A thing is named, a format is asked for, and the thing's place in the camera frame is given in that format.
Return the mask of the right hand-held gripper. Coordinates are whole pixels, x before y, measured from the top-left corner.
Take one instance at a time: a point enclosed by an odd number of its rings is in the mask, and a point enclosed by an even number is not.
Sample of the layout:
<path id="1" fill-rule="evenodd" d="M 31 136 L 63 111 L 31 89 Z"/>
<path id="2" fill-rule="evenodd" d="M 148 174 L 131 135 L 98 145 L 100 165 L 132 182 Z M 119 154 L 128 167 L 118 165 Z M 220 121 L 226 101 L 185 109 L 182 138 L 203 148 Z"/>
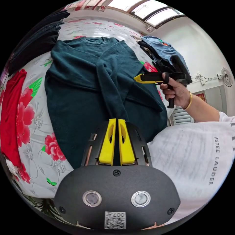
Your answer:
<path id="1" fill-rule="evenodd" d="M 174 105 L 184 109 L 191 102 L 191 93 L 186 88 L 186 79 L 173 79 L 167 73 L 145 73 L 134 77 L 134 80 L 141 84 L 160 84 L 165 99 L 167 101 L 174 100 Z"/>

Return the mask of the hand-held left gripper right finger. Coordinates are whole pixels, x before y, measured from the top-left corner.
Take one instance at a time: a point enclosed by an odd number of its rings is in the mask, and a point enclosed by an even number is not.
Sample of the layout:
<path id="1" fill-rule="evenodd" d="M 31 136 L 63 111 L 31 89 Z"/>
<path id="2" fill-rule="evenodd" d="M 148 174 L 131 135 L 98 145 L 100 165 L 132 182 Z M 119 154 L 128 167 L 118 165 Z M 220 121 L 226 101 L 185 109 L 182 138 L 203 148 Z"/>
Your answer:
<path id="1" fill-rule="evenodd" d="M 124 119 L 118 119 L 119 155 L 121 165 L 132 165 L 135 156 L 132 149 L 130 136 Z"/>

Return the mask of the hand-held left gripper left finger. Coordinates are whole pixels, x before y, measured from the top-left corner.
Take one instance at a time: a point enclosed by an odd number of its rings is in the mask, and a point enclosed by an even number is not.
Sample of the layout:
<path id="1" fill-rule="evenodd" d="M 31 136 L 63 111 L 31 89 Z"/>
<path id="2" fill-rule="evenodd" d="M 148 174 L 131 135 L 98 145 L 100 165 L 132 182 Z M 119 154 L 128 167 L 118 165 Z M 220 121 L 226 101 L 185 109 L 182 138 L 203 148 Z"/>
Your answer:
<path id="1" fill-rule="evenodd" d="M 109 119 L 105 127 L 103 143 L 99 154 L 99 163 L 113 165 L 116 134 L 116 119 Z"/>

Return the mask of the person's right hand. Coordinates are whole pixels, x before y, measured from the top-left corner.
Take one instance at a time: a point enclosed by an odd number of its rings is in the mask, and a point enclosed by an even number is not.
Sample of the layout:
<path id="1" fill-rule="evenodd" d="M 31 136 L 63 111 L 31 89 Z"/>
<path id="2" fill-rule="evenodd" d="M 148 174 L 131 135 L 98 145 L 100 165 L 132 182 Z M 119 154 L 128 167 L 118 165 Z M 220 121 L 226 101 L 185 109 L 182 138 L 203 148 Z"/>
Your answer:
<path id="1" fill-rule="evenodd" d="M 165 95 L 165 99 L 167 101 L 174 98 L 174 104 L 176 106 L 187 109 L 187 107 L 191 104 L 192 94 L 184 85 L 173 80 L 171 77 L 169 78 L 168 84 L 160 85 L 160 89 Z"/>

